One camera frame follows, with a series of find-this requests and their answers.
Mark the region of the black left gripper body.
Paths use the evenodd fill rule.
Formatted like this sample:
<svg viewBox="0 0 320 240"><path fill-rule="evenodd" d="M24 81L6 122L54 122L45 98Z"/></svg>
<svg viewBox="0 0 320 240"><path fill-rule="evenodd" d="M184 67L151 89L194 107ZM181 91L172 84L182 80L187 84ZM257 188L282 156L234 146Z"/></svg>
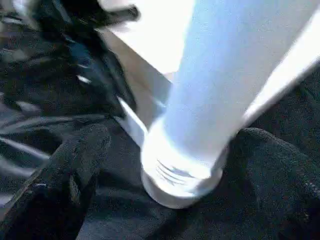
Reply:
<svg viewBox="0 0 320 240"><path fill-rule="evenodd" d="M99 55L101 6L97 0L2 0L0 8L39 32L63 54L73 45Z"/></svg>

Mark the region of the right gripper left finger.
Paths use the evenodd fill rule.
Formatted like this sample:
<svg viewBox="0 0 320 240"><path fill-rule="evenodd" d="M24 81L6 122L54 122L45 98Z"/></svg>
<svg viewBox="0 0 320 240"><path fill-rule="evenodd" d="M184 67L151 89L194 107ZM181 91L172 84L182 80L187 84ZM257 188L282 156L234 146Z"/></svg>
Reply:
<svg viewBox="0 0 320 240"><path fill-rule="evenodd" d="M0 215L2 240L74 240L111 143L108 128L86 126L66 139Z"/></svg>

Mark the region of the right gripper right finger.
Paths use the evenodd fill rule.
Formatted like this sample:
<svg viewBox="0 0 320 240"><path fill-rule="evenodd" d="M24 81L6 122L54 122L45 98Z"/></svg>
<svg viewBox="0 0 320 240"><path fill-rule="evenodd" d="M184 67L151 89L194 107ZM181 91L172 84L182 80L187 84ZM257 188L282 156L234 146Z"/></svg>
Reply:
<svg viewBox="0 0 320 240"><path fill-rule="evenodd" d="M279 240L320 238L320 169L294 145L259 128L232 140L232 157Z"/></svg>

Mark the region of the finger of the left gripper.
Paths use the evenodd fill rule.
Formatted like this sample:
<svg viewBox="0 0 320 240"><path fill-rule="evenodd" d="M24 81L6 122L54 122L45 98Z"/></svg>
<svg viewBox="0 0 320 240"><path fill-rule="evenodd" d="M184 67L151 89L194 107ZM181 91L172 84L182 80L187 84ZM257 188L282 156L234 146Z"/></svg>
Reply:
<svg viewBox="0 0 320 240"><path fill-rule="evenodd" d="M124 69L116 54L104 43L97 45L98 97L106 112L115 117L125 116L120 99L124 100L134 111L137 103L127 83Z"/></svg>
<svg viewBox="0 0 320 240"><path fill-rule="evenodd" d="M67 115L120 115L120 66L106 48L65 45L66 77L60 84L61 111Z"/></svg>

